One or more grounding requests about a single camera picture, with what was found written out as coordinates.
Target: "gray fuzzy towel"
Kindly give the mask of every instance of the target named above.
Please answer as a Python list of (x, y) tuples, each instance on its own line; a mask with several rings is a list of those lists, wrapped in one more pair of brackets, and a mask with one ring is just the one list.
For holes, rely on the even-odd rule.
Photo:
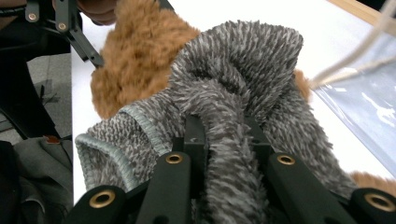
[(169, 87), (127, 105), (76, 139), (87, 189), (130, 190), (148, 180), (156, 159), (183, 136), (188, 114), (205, 125), (211, 158), (204, 223), (264, 223), (262, 174), (250, 151), (244, 113), (276, 151), (300, 157), (323, 185), (349, 197), (356, 188), (294, 82), (303, 38), (282, 26), (226, 22), (201, 33), (178, 54)]

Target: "white tabletop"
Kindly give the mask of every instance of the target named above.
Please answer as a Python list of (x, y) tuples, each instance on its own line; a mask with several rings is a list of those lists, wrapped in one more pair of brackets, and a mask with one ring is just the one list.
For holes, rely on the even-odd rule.
[[(313, 77), (358, 46), (371, 25), (325, 0), (169, 0), (176, 13), (201, 31), (226, 21), (261, 21), (294, 28), (304, 37), (297, 67)], [(84, 34), (99, 50), (113, 26), (95, 26), (83, 18)], [(72, 52), (73, 135), (85, 133), (99, 122), (93, 109), (90, 89), (94, 67)], [(311, 106), (319, 124), (333, 143), (334, 155), (346, 172), (366, 171), (393, 178), (359, 139), (314, 93)], [(84, 178), (74, 148), (75, 203), (86, 192)]]

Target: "gray carpet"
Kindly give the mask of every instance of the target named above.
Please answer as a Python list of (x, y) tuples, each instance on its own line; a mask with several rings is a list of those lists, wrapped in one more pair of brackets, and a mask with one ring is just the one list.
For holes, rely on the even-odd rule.
[[(28, 63), (35, 86), (44, 86), (43, 103), (61, 137), (72, 133), (70, 57), (70, 54), (45, 56)], [(16, 144), (22, 139), (11, 128), (0, 132), (0, 140)]]

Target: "black chair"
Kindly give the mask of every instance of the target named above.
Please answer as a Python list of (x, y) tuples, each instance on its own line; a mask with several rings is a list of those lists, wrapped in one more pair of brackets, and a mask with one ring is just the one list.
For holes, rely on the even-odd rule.
[[(47, 2), (42, 8), (46, 16), (55, 18), (51, 1), (42, 2)], [(50, 35), (24, 16), (0, 30), (0, 112), (22, 139), (60, 137), (35, 91), (27, 62), (39, 56), (69, 52), (70, 44), (64, 38)]]

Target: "screw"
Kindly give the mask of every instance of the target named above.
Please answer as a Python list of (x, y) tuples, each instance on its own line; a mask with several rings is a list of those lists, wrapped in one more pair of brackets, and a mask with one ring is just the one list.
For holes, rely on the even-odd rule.
[(63, 22), (58, 24), (59, 29), (61, 30), (65, 30), (66, 29), (66, 24), (64, 24)]
[(31, 21), (35, 21), (35, 19), (37, 18), (37, 16), (35, 15), (35, 13), (29, 13), (29, 20)]

